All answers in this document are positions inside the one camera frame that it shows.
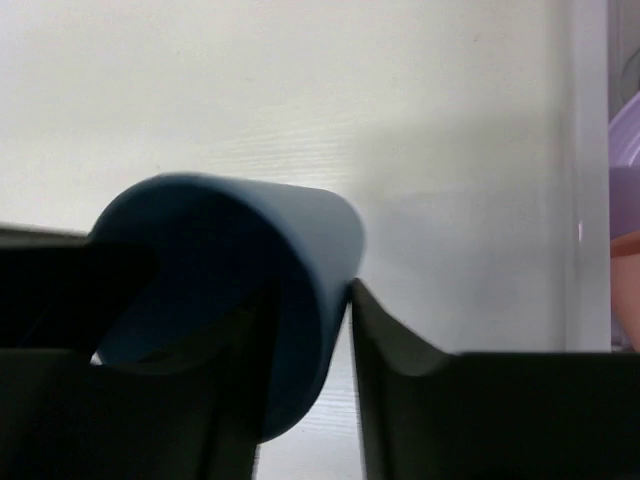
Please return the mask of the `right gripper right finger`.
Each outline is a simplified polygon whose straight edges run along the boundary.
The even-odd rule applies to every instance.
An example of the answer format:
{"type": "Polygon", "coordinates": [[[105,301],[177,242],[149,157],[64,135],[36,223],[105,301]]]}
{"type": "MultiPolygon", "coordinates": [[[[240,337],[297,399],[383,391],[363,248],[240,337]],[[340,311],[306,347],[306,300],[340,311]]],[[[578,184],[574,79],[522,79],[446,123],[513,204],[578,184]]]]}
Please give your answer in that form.
{"type": "Polygon", "coordinates": [[[635,354],[444,352],[351,286],[369,479],[635,479],[635,354]]]}

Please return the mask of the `purple plate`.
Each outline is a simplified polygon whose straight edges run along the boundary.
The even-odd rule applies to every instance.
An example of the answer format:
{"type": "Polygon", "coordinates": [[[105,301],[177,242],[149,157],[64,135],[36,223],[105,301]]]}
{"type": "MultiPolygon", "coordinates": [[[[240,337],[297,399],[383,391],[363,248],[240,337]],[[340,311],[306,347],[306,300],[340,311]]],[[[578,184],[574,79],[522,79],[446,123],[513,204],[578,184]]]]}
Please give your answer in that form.
{"type": "Polygon", "coordinates": [[[639,230],[639,94],[609,124],[610,239],[639,230]]]}

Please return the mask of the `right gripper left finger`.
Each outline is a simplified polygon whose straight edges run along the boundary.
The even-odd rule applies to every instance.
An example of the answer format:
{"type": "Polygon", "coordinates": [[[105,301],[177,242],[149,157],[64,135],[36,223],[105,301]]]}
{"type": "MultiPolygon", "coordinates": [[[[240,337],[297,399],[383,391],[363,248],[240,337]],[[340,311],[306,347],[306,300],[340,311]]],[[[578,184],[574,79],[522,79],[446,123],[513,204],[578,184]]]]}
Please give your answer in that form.
{"type": "Polygon", "coordinates": [[[127,365],[91,361],[150,281],[144,247],[1,228],[1,475],[249,479],[278,320],[264,281],[197,332],[127,365]]]}

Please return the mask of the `red cup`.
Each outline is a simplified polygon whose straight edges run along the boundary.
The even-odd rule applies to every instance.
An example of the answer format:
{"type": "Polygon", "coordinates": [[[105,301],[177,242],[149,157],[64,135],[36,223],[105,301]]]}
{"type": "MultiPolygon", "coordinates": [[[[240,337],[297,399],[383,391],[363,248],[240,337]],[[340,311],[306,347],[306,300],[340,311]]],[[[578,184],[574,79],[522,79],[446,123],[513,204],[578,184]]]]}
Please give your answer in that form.
{"type": "Polygon", "coordinates": [[[611,242],[611,304],[633,349],[639,351],[639,232],[611,242]]]}

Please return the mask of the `blue cup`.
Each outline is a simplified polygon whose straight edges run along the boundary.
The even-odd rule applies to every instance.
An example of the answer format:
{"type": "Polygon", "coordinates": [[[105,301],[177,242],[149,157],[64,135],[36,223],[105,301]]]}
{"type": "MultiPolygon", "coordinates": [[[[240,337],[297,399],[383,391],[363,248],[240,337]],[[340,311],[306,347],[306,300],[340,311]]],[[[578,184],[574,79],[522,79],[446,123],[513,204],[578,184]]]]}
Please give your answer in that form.
{"type": "Polygon", "coordinates": [[[264,440],[310,410],[329,370],[365,232],[354,208],[321,189],[163,174],[131,186],[89,239],[151,249],[155,276],[98,347],[107,364],[139,360],[220,320],[268,279],[279,284],[279,329],[264,440]]]}

